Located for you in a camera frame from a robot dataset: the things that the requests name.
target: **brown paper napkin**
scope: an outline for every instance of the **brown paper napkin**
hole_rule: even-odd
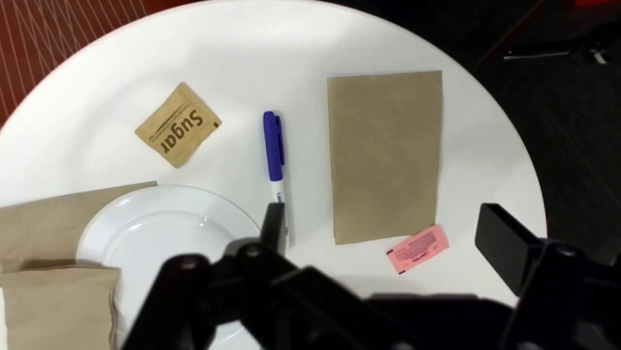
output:
[[[110,199],[155,182],[75,192],[0,207],[0,271],[75,262],[79,234]]]
[[[434,223],[440,71],[327,81],[335,242]]]
[[[56,268],[0,273],[9,350],[110,350],[118,269]]]

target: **blue marker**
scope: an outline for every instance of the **blue marker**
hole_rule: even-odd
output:
[[[285,147],[283,147],[283,128],[279,116],[271,110],[263,112],[263,135],[267,153],[267,170],[271,182],[273,201],[285,201]]]

